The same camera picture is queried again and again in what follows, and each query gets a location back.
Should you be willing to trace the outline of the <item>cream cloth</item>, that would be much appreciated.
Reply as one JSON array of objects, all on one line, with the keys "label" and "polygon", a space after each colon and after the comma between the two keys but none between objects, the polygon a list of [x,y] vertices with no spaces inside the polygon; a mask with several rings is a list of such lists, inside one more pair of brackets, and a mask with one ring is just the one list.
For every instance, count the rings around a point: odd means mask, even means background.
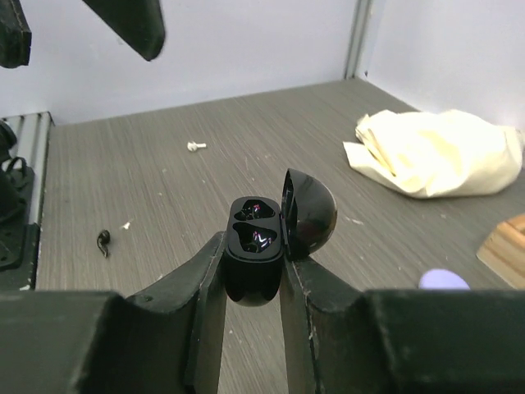
[{"label": "cream cloth", "polygon": [[459,110],[383,110],[360,118],[355,136],[343,144],[349,166],[415,199],[493,195],[523,168],[521,131]]}]

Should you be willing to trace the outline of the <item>wooden clothes rack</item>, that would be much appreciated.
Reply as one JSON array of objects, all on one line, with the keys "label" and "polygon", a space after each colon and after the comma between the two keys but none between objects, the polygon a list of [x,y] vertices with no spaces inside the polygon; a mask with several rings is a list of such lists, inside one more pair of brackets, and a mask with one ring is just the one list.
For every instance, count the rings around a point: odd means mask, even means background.
[{"label": "wooden clothes rack", "polygon": [[500,222],[483,241],[477,258],[515,289],[524,289],[524,214]]}]

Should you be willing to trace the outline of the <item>black earbud charging case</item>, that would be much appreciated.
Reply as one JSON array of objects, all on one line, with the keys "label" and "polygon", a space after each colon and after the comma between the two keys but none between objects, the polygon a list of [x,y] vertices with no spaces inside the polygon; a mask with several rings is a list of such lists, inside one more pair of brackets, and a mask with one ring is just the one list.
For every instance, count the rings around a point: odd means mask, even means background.
[{"label": "black earbud charging case", "polygon": [[279,290],[285,262],[321,249],[336,221],[331,191],[292,168],[286,171],[280,203],[262,196],[234,200],[222,257],[229,298],[243,306],[269,303]]}]

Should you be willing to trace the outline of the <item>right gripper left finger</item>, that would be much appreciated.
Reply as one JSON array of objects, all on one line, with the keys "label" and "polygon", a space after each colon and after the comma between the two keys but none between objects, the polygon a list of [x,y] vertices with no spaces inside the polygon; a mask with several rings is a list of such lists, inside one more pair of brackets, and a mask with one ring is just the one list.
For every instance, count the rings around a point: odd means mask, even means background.
[{"label": "right gripper left finger", "polygon": [[193,258],[127,297],[4,291],[2,392],[215,392],[225,247],[225,233],[216,233]]}]

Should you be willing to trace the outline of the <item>white earbud left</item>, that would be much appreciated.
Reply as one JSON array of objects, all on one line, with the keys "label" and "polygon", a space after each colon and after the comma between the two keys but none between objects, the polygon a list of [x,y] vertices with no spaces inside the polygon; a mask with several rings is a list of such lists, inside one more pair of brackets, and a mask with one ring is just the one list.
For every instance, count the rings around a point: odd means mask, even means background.
[{"label": "white earbud left", "polygon": [[194,141],[190,141],[187,143],[186,147],[190,152],[196,152],[200,149],[206,149],[207,145],[205,143],[196,143]]}]

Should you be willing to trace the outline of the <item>black earbud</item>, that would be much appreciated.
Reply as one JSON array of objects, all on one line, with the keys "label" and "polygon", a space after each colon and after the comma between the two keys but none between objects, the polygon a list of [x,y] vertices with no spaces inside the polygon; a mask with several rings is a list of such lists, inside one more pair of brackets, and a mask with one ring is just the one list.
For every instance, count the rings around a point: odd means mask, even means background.
[{"label": "black earbud", "polygon": [[111,234],[109,230],[101,230],[97,236],[97,247],[101,251],[103,257],[107,259],[109,257],[108,246],[111,243]]}]

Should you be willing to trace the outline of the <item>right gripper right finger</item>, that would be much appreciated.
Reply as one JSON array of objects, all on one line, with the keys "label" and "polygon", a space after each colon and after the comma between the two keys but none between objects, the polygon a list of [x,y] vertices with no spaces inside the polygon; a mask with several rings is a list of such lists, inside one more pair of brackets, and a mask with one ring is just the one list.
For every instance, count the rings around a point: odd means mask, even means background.
[{"label": "right gripper right finger", "polygon": [[524,294],[359,291],[287,262],[281,321],[291,393],[521,393]]}]

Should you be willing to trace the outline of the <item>purple earbud charging case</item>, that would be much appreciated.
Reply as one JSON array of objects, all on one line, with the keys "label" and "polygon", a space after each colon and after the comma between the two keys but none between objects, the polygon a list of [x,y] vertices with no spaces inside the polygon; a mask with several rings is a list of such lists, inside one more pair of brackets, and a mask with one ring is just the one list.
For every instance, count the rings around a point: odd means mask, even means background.
[{"label": "purple earbud charging case", "polygon": [[457,273],[434,268],[421,276],[418,288],[423,290],[469,290],[470,286]]}]

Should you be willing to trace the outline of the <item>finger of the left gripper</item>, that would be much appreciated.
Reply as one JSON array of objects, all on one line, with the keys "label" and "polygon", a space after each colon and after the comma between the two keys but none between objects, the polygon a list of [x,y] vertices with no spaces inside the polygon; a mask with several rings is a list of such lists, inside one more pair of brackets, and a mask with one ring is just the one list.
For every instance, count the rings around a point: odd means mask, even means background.
[{"label": "finger of the left gripper", "polygon": [[0,1],[1,67],[28,66],[32,32],[19,0]]},{"label": "finger of the left gripper", "polygon": [[145,61],[162,51],[166,29],[159,0],[84,0]]}]

